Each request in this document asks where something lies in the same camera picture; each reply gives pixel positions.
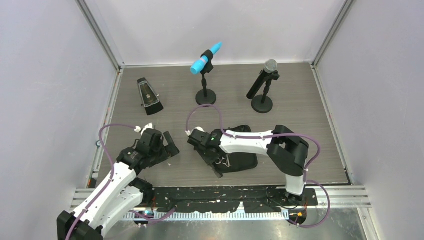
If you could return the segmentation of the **silver scissors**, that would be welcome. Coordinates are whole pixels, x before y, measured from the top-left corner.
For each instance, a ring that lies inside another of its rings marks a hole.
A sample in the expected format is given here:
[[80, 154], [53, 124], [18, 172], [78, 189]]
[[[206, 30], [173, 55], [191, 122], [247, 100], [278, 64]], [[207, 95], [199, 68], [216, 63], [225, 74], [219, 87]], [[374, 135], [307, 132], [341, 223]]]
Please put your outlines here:
[[216, 165], [224, 165], [224, 166], [226, 166], [227, 168], [229, 168], [230, 166], [231, 166], [231, 164], [230, 164], [230, 162], [229, 162], [229, 160], [228, 159], [226, 159], [226, 158], [218, 158], [218, 159], [216, 159], [215, 161], [214, 161], [214, 163], [216, 164]]

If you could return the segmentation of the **black zip tool case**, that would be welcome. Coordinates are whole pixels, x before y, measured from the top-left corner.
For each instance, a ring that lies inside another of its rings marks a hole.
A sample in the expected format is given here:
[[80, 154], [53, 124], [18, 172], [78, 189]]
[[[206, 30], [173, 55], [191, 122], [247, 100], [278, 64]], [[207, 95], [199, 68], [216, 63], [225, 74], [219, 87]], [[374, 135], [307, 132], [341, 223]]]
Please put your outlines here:
[[[233, 131], [233, 132], [242, 132], [242, 133], [251, 133], [252, 130], [248, 125], [239, 125], [234, 128], [227, 128], [225, 130]], [[221, 138], [224, 136], [220, 129], [215, 129], [211, 133], [207, 133], [211, 135], [210, 140], [212, 142], [218, 142], [217, 139], [212, 140], [212, 137], [220, 137], [219, 142], [221, 142]], [[220, 154], [220, 158], [226, 158], [230, 162], [230, 167], [226, 167], [222, 164], [214, 164], [217, 168], [217, 172], [214, 172], [215, 175], [220, 179], [224, 174], [228, 173], [237, 173], [246, 170], [251, 170], [257, 167], [258, 165], [258, 157], [256, 154], [252, 153], [243, 153], [243, 152], [235, 152], [235, 153], [225, 153], [218, 147], [218, 143], [212, 143], [215, 149]]]

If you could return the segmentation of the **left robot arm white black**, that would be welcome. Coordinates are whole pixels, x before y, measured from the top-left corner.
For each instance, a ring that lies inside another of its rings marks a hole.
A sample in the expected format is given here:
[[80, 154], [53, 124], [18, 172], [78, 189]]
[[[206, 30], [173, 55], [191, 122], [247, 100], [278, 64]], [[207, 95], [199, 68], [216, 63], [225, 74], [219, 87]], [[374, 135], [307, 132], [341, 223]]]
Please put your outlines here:
[[138, 175], [180, 151], [168, 131], [156, 130], [152, 124], [134, 130], [140, 137], [120, 152], [109, 176], [74, 210], [58, 216], [59, 240], [103, 240], [133, 208], [153, 202], [153, 185]]

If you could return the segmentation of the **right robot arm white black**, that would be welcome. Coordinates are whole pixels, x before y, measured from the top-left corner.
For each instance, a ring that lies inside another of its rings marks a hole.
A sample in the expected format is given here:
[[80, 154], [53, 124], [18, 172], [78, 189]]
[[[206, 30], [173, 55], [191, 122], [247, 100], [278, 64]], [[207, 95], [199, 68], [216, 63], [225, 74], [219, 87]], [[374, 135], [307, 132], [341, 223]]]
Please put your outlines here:
[[216, 129], [211, 133], [201, 127], [186, 130], [188, 143], [194, 147], [208, 164], [227, 163], [231, 167], [236, 161], [231, 154], [253, 154], [269, 157], [285, 174], [285, 198], [291, 205], [299, 205], [306, 197], [305, 166], [309, 144], [298, 134], [283, 125], [265, 132], [237, 132]]

